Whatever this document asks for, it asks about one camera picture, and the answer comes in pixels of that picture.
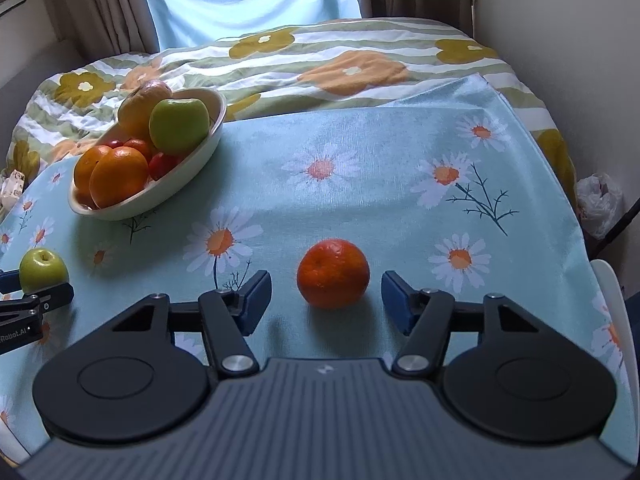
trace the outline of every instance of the gray ribbed panel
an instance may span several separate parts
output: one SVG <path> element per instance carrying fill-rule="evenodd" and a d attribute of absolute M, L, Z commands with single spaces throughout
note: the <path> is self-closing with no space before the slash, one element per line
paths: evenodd
<path fill-rule="evenodd" d="M 322 374 L 325 365 L 333 370 Z M 280 359 L 223 382 L 197 418 L 159 440 L 125 449 L 53 440 L 20 468 L 28 480 L 618 480 L 629 471 L 594 438 L 548 449 L 482 438 L 430 386 L 395 380 L 378 360 Z"/>

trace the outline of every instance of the plastic bag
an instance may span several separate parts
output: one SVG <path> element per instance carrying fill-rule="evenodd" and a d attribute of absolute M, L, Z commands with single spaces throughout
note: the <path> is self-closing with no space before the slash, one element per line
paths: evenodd
<path fill-rule="evenodd" d="M 606 173 L 580 180 L 576 187 L 582 228 L 602 240 L 623 214 L 622 190 Z"/>

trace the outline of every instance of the wall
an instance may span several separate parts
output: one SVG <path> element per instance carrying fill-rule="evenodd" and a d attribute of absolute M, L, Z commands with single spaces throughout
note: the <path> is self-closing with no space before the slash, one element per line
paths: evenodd
<path fill-rule="evenodd" d="M 56 41 L 42 0 L 27 0 L 0 18 L 0 86 Z"/>
<path fill-rule="evenodd" d="M 543 101 L 578 178 L 609 173 L 640 196 L 640 0 L 476 0 L 476 38 Z M 602 255 L 640 290 L 640 218 Z"/>

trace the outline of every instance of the white bowl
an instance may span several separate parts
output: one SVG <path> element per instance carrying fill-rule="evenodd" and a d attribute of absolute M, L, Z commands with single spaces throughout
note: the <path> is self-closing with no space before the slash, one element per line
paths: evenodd
<path fill-rule="evenodd" d="M 68 200 L 73 212 L 100 220 L 115 221 L 131 218 L 132 216 L 155 208 L 173 196 L 198 174 L 209 161 L 211 155 L 213 155 L 220 141 L 222 121 L 225 118 L 226 112 L 226 99 L 220 92 L 211 88 L 186 88 L 184 90 L 177 90 L 174 92 L 172 98 L 200 99 L 205 104 L 211 119 L 211 126 L 207 138 L 165 176 L 157 181 L 151 180 L 145 189 L 136 195 L 110 207 L 91 209 L 85 204 L 78 202 L 78 200 L 76 200 L 76 186 L 72 180 L 69 187 Z M 115 123 L 95 144 L 97 146 L 109 140 L 129 140 L 129 138 L 130 135 L 126 134 L 118 123 Z"/>

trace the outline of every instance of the orange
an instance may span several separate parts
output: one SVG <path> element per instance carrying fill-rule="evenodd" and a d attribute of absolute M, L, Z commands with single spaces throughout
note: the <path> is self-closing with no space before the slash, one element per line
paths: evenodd
<path fill-rule="evenodd" d="M 130 148 L 135 148 L 136 150 L 138 150 L 145 156 L 147 163 L 149 163 L 151 157 L 153 156 L 153 153 L 151 152 L 151 146 L 148 142 L 142 139 L 129 139 L 124 143 L 124 146 L 129 146 Z"/>
<path fill-rule="evenodd" d="M 95 165 L 111 152 L 109 146 L 94 146 L 84 152 L 76 162 L 74 167 L 74 184 L 78 190 L 78 195 L 89 196 L 89 179 L 94 172 Z"/>
<path fill-rule="evenodd" d="M 145 189 L 148 178 L 145 156 L 135 148 L 121 146 L 98 162 L 91 174 L 89 191 L 95 205 L 105 208 Z"/>
<path fill-rule="evenodd" d="M 311 247 L 298 266 L 298 290 L 318 308 L 341 308 L 358 301 L 369 285 L 369 264 L 347 240 L 331 238 Z"/>

